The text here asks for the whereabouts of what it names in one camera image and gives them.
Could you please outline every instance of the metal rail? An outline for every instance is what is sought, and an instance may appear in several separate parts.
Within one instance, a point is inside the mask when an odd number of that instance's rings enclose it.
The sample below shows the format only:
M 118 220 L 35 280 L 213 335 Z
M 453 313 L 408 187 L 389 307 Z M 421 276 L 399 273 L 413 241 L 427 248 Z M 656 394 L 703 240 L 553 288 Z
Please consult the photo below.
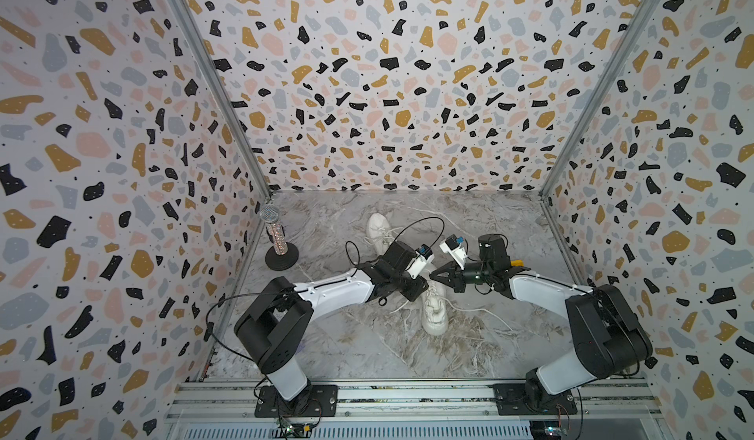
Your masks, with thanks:
M 335 417 L 329 422 L 391 422 L 430 420 L 554 420 L 556 415 L 496 415 L 492 385 L 523 383 L 523 380 L 316 380 L 338 385 Z M 223 380 L 181 383 L 166 422 L 252 423 L 269 422 L 254 417 L 257 380 Z M 660 408 L 644 379 L 598 380 L 574 389 L 577 406 L 583 405 L 590 419 L 655 418 Z M 296 421 L 316 421 L 299 419 Z
M 180 27 L 185 36 L 186 42 L 189 45 L 188 48 L 192 51 L 194 57 L 196 57 L 196 63 L 204 76 L 204 80 L 207 81 L 210 93 L 215 97 L 222 116 L 228 121 L 228 125 L 230 126 L 233 139 L 235 139 L 236 145 L 238 146 L 240 155 L 246 163 L 251 176 L 254 178 L 253 181 L 256 189 L 259 190 L 264 197 L 264 200 L 262 201 L 269 201 L 272 195 L 269 186 L 265 181 L 265 175 L 259 167 L 259 162 L 256 161 L 254 152 L 251 150 L 249 139 L 247 139 L 246 134 L 240 126 L 240 120 L 235 114 L 230 97 L 228 97 L 225 88 L 222 87 L 220 77 L 214 67 L 215 64 L 212 61 L 212 58 L 210 58 L 210 54 L 204 49 L 201 33 L 196 25 L 196 21 L 188 11 L 188 5 L 185 0 L 167 0 L 167 3 L 173 11 L 176 24 Z
M 233 288 L 231 289 L 230 294 L 228 296 L 235 296 L 239 293 L 239 290 L 243 287 L 243 281 L 246 278 L 246 275 L 249 273 L 249 267 L 251 266 L 251 260 L 254 258 L 254 252 L 256 252 L 256 247 L 259 246 L 259 239 L 262 237 L 262 231 L 265 229 L 265 223 L 262 222 L 261 219 L 257 219 L 256 226 L 254 227 L 254 230 L 251 232 L 249 244 L 247 246 L 247 252 L 243 256 L 243 264 L 241 264 L 240 268 L 238 269 L 238 273 L 236 274 L 236 279 L 233 284 Z M 220 339 L 221 342 L 225 342 L 225 332 L 227 332 L 227 328 L 229 327 L 229 321 L 231 319 L 231 314 L 233 313 L 233 309 L 235 308 L 236 303 L 238 302 L 238 298 L 231 299 L 230 301 L 227 301 L 226 303 L 222 304 L 222 310 L 220 308 L 217 308 L 215 311 L 216 314 L 213 317 L 214 320 L 217 320 L 215 322 L 214 326 L 212 327 L 213 331 L 215 332 L 215 335 Z M 193 381 L 196 381 L 197 378 L 199 381 L 203 381 L 205 377 L 207 376 L 207 370 L 210 368 L 210 363 L 212 362 L 212 357 L 215 355 L 215 349 L 217 348 L 217 343 L 215 342 L 214 338 L 211 338 L 209 342 L 212 344 L 212 347 L 207 355 L 207 359 L 204 360 L 204 368 L 201 372 L 197 372 L 194 376 Z
M 558 245 L 560 255 L 563 256 L 563 260 L 566 264 L 565 266 L 568 267 L 568 271 L 571 274 L 571 278 L 573 278 L 573 282 L 579 285 L 587 285 L 587 279 L 584 277 L 584 275 L 582 275 L 581 267 L 576 262 L 576 257 L 574 257 L 573 252 L 571 252 L 571 249 L 568 247 L 566 237 L 563 236 L 562 232 L 560 232 L 551 208 L 544 200 L 540 202 L 540 205 L 542 206 L 542 213 L 547 219 L 547 226 L 553 233 L 553 237 L 555 237 L 555 243 Z
M 642 0 L 639 8 L 636 9 L 636 12 L 633 14 L 633 19 L 628 25 L 626 34 L 620 41 L 620 46 L 618 46 L 618 48 L 615 50 L 615 53 L 612 55 L 610 60 L 608 60 L 608 65 L 606 66 L 605 71 L 597 79 L 597 85 L 595 85 L 594 87 L 594 93 L 592 93 L 591 98 L 589 98 L 586 107 L 581 111 L 581 115 L 576 120 L 576 125 L 571 131 L 568 139 L 565 141 L 565 144 L 563 144 L 560 153 L 558 153 L 558 158 L 555 160 L 555 165 L 553 165 L 553 168 L 550 170 L 550 173 L 544 180 L 542 190 L 540 191 L 542 197 L 547 197 L 552 194 L 555 185 L 560 179 L 560 173 L 569 162 L 571 155 L 578 146 L 578 142 L 580 141 L 581 137 L 584 135 L 584 133 L 587 132 L 589 123 L 591 123 L 594 115 L 597 113 L 598 108 L 602 105 L 602 101 L 605 99 L 605 95 L 608 94 L 610 88 L 615 82 L 615 79 L 617 78 L 621 69 L 623 69 L 628 56 L 630 56 L 633 47 L 636 45 L 636 41 L 644 32 L 647 23 L 649 23 L 649 20 L 652 18 L 652 15 L 655 12 L 655 7 L 660 3 L 660 1 L 661 0 Z

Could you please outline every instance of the microphone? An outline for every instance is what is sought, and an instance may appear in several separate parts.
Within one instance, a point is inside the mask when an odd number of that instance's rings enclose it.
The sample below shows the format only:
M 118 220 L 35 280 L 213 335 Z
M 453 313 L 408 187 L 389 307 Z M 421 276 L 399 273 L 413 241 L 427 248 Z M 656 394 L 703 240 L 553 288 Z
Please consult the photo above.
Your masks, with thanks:
M 280 223 L 280 209 L 272 204 L 259 208 L 259 217 L 265 222 L 272 247 L 265 255 L 265 263 L 271 270 L 288 270 L 298 260 L 298 249 L 285 240 L 285 231 Z

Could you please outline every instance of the terrazzo pattern wall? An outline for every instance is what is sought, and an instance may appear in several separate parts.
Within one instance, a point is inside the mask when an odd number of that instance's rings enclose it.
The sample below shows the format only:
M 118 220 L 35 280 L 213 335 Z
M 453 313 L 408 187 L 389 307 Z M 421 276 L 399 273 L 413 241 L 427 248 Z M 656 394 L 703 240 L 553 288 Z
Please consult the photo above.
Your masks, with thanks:
M 0 3 L 0 437 L 156 438 L 255 192 L 165 0 Z
M 581 269 L 618 285 L 675 437 L 754 422 L 753 0 L 662 0 L 550 203 Z
M 186 0 L 274 190 L 535 190 L 639 0 Z

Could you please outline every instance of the microphone grille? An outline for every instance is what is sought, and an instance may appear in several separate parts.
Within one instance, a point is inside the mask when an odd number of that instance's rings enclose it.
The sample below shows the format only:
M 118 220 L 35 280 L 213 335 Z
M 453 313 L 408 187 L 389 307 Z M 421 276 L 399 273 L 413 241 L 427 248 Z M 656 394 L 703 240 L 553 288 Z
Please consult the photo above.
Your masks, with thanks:
M 280 219 L 280 210 L 272 204 L 263 205 L 259 208 L 259 217 L 268 224 L 272 224 Z

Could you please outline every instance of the marble surface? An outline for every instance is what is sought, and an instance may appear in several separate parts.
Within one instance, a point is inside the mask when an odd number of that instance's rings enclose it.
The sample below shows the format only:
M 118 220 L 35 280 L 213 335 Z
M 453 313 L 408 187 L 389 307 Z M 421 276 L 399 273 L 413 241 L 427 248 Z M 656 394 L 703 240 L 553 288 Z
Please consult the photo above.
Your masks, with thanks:
M 506 234 L 511 258 L 523 259 L 542 275 L 572 281 L 533 195 L 305 192 L 278 193 L 274 203 L 280 207 L 289 241 L 301 252 L 298 263 L 284 272 L 269 270 L 264 255 L 271 245 L 263 235 L 240 293 L 261 291 L 280 275 L 295 283 L 342 273 L 351 268 L 344 251 L 349 239 L 358 244 L 362 260 L 374 258 L 375 250 L 364 240 L 366 221 L 373 212 L 386 215 L 396 227 L 438 215 L 446 222 L 443 236 L 468 238 L 472 257 L 478 257 L 478 236 Z M 407 230 L 401 240 L 413 247 L 430 244 L 440 227 L 437 220 L 424 221 Z M 433 250 L 437 266 L 450 259 L 437 245 Z M 406 299 L 394 293 L 384 307 L 372 301 L 312 322 L 298 348 L 298 362 L 310 378 L 521 378 L 570 348 L 566 320 L 542 308 L 497 293 L 484 296 L 474 288 L 466 293 L 448 288 L 447 296 L 457 308 L 484 307 L 513 330 L 488 313 L 449 307 L 448 331 L 430 336 L 421 327 L 421 299 L 395 311 Z M 251 301 L 235 302 L 224 341 L 244 352 L 232 327 Z M 207 377 L 258 379 L 261 375 L 253 363 L 218 347 Z

